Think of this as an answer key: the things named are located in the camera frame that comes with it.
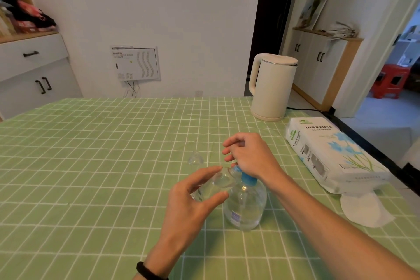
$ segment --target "green tablecloth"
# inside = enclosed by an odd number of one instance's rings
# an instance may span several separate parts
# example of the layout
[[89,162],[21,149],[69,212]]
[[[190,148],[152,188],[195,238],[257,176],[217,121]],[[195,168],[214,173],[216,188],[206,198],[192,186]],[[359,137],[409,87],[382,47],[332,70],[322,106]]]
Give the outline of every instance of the green tablecloth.
[[[66,99],[0,123],[0,279],[130,279],[159,237],[168,192],[193,150],[223,163],[221,142],[259,132],[286,172],[342,215],[283,139],[288,121],[249,112],[250,98]],[[288,117],[304,116],[288,112]],[[387,184],[396,219],[358,226],[420,267],[417,218]],[[260,226],[243,233],[217,208],[171,279],[327,279],[325,265],[269,194]]]

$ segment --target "white kettle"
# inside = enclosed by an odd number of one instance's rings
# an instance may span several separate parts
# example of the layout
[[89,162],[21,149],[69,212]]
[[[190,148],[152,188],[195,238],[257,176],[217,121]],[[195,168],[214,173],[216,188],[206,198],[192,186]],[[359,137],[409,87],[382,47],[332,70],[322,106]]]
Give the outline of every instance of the white kettle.
[[256,118],[280,121],[284,117],[296,68],[297,59],[289,56],[269,53],[255,56],[249,91],[254,96],[251,113]]

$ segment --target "red stool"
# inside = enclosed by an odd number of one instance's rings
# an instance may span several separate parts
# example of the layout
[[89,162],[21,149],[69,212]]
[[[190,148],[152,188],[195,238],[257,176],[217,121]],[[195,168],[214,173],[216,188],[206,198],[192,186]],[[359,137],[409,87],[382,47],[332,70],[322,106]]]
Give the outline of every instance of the red stool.
[[385,94],[395,94],[394,98],[399,98],[404,83],[410,74],[410,69],[410,66],[384,65],[370,89],[373,92],[373,97],[383,98]]

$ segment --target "framed picture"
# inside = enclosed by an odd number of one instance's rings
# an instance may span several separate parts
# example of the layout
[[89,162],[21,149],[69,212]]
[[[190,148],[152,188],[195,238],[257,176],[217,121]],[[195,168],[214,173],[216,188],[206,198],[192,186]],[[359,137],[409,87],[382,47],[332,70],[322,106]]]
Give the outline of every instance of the framed picture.
[[325,2],[327,2],[327,0],[308,0],[303,7],[297,26],[299,28],[312,30],[324,8]]

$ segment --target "kettle handle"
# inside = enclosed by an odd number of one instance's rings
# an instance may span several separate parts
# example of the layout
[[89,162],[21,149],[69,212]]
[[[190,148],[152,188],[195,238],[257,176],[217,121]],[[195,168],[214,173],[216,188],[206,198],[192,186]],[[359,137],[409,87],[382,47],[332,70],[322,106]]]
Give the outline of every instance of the kettle handle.
[[251,76],[249,77],[249,91],[252,95],[255,95],[255,84],[257,83],[257,75],[258,71],[260,70],[261,60],[263,58],[263,54],[257,54],[254,58],[254,63],[252,64],[251,69]]

